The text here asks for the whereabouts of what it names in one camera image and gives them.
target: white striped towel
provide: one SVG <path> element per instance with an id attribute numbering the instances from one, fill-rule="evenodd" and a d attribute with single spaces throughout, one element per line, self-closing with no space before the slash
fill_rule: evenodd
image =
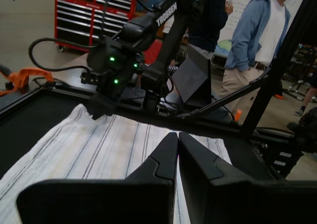
<path id="1" fill-rule="evenodd" d="M 21 222 L 15 200 L 27 186 L 46 179 L 124 179 L 170 132 L 117 115 L 94 121 L 78 105 L 0 180 L 0 224 Z M 223 140 L 193 137 L 231 163 Z M 189 224 L 178 168 L 175 200 L 174 223 Z"/>

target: brown belt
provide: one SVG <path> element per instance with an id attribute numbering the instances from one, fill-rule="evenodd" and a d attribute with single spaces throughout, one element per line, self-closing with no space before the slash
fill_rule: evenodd
<path id="1" fill-rule="evenodd" d="M 264 71 L 266 69 L 266 65 L 265 64 L 261 64 L 259 62 L 256 62 L 256 64 L 254 65 L 254 68 Z"/>

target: sneaker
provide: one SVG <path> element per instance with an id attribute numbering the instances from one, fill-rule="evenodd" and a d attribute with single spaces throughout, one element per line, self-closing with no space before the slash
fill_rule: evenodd
<path id="1" fill-rule="evenodd" d="M 296 115 L 296 116 L 302 116 L 303 113 L 304 113 L 304 111 L 301 110 L 301 109 L 299 109 L 298 111 L 294 112 L 294 115 Z"/>

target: red tool chest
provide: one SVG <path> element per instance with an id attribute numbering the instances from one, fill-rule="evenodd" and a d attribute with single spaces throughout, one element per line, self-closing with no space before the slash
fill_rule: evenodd
<path id="1" fill-rule="evenodd" d="M 105 0 L 55 0 L 55 38 L 91 46 L 101 34 L 103 4 Z M 133 17 L 135 0 L 110 0 L 104 19 L 104 34 L 113 36 Z M 58 51 L 64 47 L 83 50 L 72 45 L 57 43 Z"/>

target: orange object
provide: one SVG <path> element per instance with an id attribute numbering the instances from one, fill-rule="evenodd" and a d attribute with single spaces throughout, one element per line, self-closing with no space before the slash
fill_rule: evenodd
<path id="1" fill-rule="evenodd" d="M 23 68 L 18 73 L 12 72 L 9 68 L 0 65 L 0 73 L 14 84 L 14 88 L 12 90 L 6 90 L 6 91 L 0 91 L 0 96 L 3 96 L 5 94 L 12 93 L 13 91 L 16 91 L 20 88 L 23 88 L 24 86 L 29 84 L 29 76 L 30 75 L 36 75 L 36 76 L 43 76 L 46 78 L 49 82 L 54 82 L 52 73 L 39 69 L 39 68 Z"/>
<path id="2" fill-rule="evenodd" d="M 280 96 L 280 95 L 278 95 L 278 94 L 274 94 L 274 96 L 275 96 L 276 98 L 278 98 L 278 99 L 285 100 L 285 98 L 284 98 L 283 96 Z"/>
<path id="3" fill-rule="evenodd" d="M 238 122 L 240 120 L 241 115 L 242 115 L 242 111 L 238 110 L 236 115 L 234 116 L 234 120 Z"/>

